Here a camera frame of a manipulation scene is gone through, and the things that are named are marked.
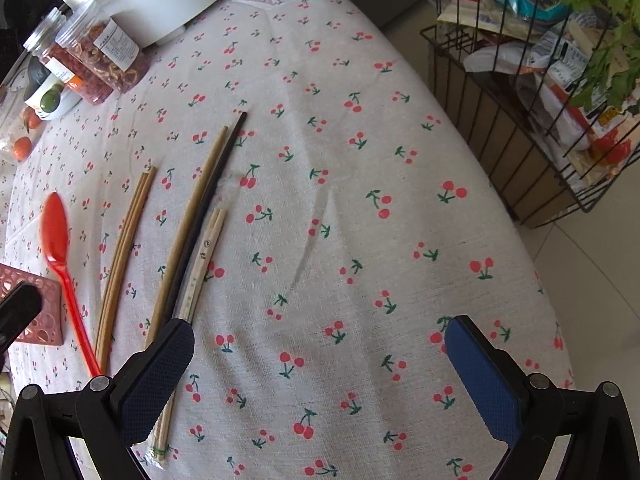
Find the jar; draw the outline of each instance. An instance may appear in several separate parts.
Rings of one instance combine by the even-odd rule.
[[[56,42],[122,93],[137,85],[151,65],[140,47],[102,12],[95,0],[87,1],[73,13]]]
[[[55,39],[66,22],[66,17],[53,9],[36,27],[24,47],[68,88],[85,101],[99,105],[106,101],[113,88],[59,46]]]

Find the green vegetable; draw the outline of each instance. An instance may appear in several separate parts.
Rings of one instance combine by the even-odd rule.
[[[57,89],[50,89],[42,96],[40,100],[40,108],[46,114],[50,114],[60,105],[60,92]]]
[[[585,9],[606,3],[610,10],[619,17],[620,22],[613,29],[615,43],[626,55],[628,68],[611,78],[607,87],[609,68],[613,57],[612,45],[603,44],[595,50],[584,74],[582,88],[571,100],[573,106],[593,108],[593,92],[598,91],[607,96],[607,104],[620,108],[625,99],[636,87],[640,78],[640,39],[634,32],[640,27],[640,0],[563,0],[575,9]]]

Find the cherry pattern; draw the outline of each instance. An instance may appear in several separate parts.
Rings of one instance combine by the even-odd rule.
[[[381,197],[381,193],[382,192],[379,189],[372,189],[367,193],[365,198],[371,199],[373,205],[378,210],[378,216],[383,220],[386,220],[387,218],[389,218],[389,215],[391,215],[391,211],[389,211],[389,209],[386,207],[380,207],[380,204],[389,205],[391,204],[393,199],[391,198],[391,195],[383,195]]]
[[[340,403],[340,407],[343,410],[349,410],[349,415],[356,415],[357,413],[360,413],[360,410],[362,409],[362,406],[358,404],[357,399],[357,394],[349,392],[347,394],[347,400],[343,400]]]
[[[284,371],[279,372],[278,375],[284,377],[285,379],[291,378],[291,373],[295,368],[302,368],[305,365],[305,359],[303,357],[296,357],[295,359],[292,359],[291,355],[288,352],[282,352],[280,354],[280,362],[282,363]]]
[[[361,271],[364,267],[362,266],[362,264],[358,261],[358,260],[351,260],[351,273],[352,276],[347,276],[344,279],[344,282],[347,285],[353,285],[354,283],[354,279],[353,277],[359,272]],[[340,269],[338,269],[338,274],[340,274],[341,276],[346,276],[348,273],[347,268],[346,267],[340,267]]]
[[[307,233],[309,236],[316,236],[318,233],[318,228],[320,229],[320,236],[322,238],[328,238],[331,233],[331,226],[322,224],[318,218],[314,218],[311,221],[311,227],[308,229]]]
[[[376,308],[384,307],[385,314],[391,314],[398,307],[395,303],[391,301],[391,294],[389,293],[388,290],[383,290],[382,292],[380,292],[380,296],[382,297],[382,299],[376,300],[374,302],[374,304],[376,305]]]
[[[409,152],[407,153],[404,146],[398,146],[394,155],[403,158],[405,164],[413,164],[415,157],[418,156],[418,152],[416,150],[409,150]]]
[[[392,447],[396,451],[400,451],[402,449],[402,443],[406,440],[406,433],[401,431],[400,433],[391,433],[387,431],[385,436],[382,438],[382,443],[386,444],[387,442],[392,443]]]
[[[191,383],[185,384],[184,389],[187,393],[191,394],[191,399],[193,399],[194,402],[200,402],[202,400],[202,396],[198,392],[198,379],[200,376],[196,374],[189,374],[189,378]]]
[[[490,280],[493,276],[490,274],[489,269],[494,266],[494,260],[492,258],[485,258],[484,260],[484,269],[482,268],[482,263],[473,260],[469,263],[469,269],[471,272],[477,274],[478,280]]]
[[[229,394],[226,397],[227,404],[237,404],[238,410],[242,410],[246,406],[246,397],[240,395],[236,388],[231,388]]]
[[[367,143],[367,139],[365,139],[364,137],[365,137],[364,132],[358,132],[353,137],[350,137],[349,144],[352,144],[353,146],[357,146],[358,149],[361,150],[362,148],[364,148],[365,144]]]
[[[453,386],[445,386],[441,393],[434,394],[433,402],[442,404],[442,409],[448,410],[456,402],[456,398],[453,397]]]
[[[273,258],[271,256],[265,256],[264,258],[260,256],[260,251],[254,253],[254,256],[251,258],[251,263],[256,264],[260,267],[260,272],[265,273],[269,270],[269,265],[273,263]]]
[[[452,458],[447,462],[446,466],[453,470],[453,474],[458,480],[468,480],[466,475],[460,476],[460,473],[469,473],[474,468],[471,464],[465,464],[462,458]]]
[[[438,193],[438,198],[445,204],[448,204],[455,198],[465,198],[467,196],[467,191],[464,187],[456,188],[455,184],[450,180],[442,183],[442,189],[444,193]]]
[[[489,332],[489,339],[498,339],[499,336],[502,342],[506,343],[511,338],[511,328],[505,328],[499,319],[494,321],[494,327],[497,328],[497,331],[492,330]]]
[[[305,440],[310,440],[313,438],[315,432],[314,428],[311,426],[311,417],[316,416],[317,413],[308,408],[304,408],[304,410],[305,414],[293,425],[293,433],[302,435]]]
[[[393,361],[393,355],[388,354],[388,355],[385,355],[384,359],[382,359],[382,364],[380,365],[380,367],[386,368],[386,370],[388,370],[389,373],[392,374],[391,380],[398,382],[402,378],[398,370],[405,370],[407,367],[407,363],[404,360],[399,360],[398,362],[395,362]]]
[[[341,343],[345,337],[347,337],[347,333],[344,332],[343,329],[344,323],[338,320],[335,321],[332,326],[328,326],[327,328],[323,329],[322,332],[326,337],[334,338],[334,343],[338,344]]]
[[[275,440],[276,437],[269,434],[267,430],[260,430],[258,432],[258,438],[252,438],[251,442],[258,449],[262,449],[262,446],[264,446],[267,442],[275,442]]]

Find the red plastic spoon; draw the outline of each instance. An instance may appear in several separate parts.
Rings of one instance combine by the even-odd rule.
[[[71,282],[71,276],[66,268],[66,251],[68,248],[68,227],[66,224],[65,207],[60,200],[58,193],[51,193],[47,197],[42,213],[42,222],[40,224],[42,231],[42,252],[49,263],[49,267],[59,277],[62,282],[62,290],[65,295],[65,301],[71,323],[76,332],[76,338],[82,350],[84,362],[89,368],[91,377],[101,375],[98,361],[95,359],[94,351],[86,336],[82,317],[78,309],[78,301],[76,300],[76,292]]]

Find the tablecloth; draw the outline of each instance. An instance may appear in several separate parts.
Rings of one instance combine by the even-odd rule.
[[[217,193],[229,212],[164,469],[135,448],[151,478],[487,478],[504,445],[447,359],[450,318],[469,314],[560,386],[570,364],[508,215],[423,82],[347,0],[220,0],[151,55],[136,88],[79,105],[19,166],[4,256],[49,274],[38,224],[59,192],[93,341],[134,187],[158,167],[129,255],[116,371],[144,347],[214,138],[248,111]],[[18,390],[86,384],[63,319],[63,346],[11,348]]]

